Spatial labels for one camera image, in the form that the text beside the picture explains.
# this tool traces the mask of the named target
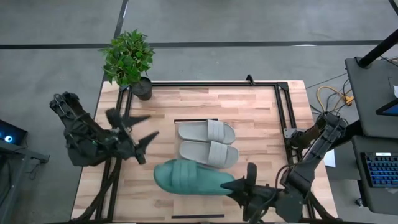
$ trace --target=paper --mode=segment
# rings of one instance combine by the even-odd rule
[[[398,98],[398,86],[394,86],[394,95]]]
[[[325,154],[323,161],[325,162],[325,165],[328,167],[336,167],[335,150],[332,149],[328,151]]]

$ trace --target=slide sandal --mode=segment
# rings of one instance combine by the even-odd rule
[[[235,141],[234,129],[221,121],[199,121],[180,124],[178,135],[184,140],[232,144]]]
[[[232,191],[221,184],[235,180],[231,174],[185,159],[172,159],[155,166],[154,179],[161,189],[180,195],[228,195]]]
[[[184,141],[180,145],[180,155],[216,168],[230,168],[239,158],[236,148],[218,142]]]

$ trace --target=potted plant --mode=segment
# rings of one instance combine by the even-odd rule
[[[102,50],[106,56],[103,70],[109,81],[114,80],[120,86],[131,85],[131,91],[140,100],[149,100],[152,96],[152,82],[142,76],[144,72],[147,75],[154,54],[145,37],[137,30],[125,32]]]

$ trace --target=blue light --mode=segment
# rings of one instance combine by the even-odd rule
[[[4,138],[4,140],[5,140],[6,142],[10,143],[10,142],[12,141],[12,137],[11,137],[11,136],[6,136],[6,137]]]

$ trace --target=green plant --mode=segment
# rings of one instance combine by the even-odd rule
[[[155,53],[145,42],[146,35],[134,30],[125,32],[111,41],[111,46],[101,51],[106,56],[105,75],[118,85],[139,83],[141,74],[150,69]]]

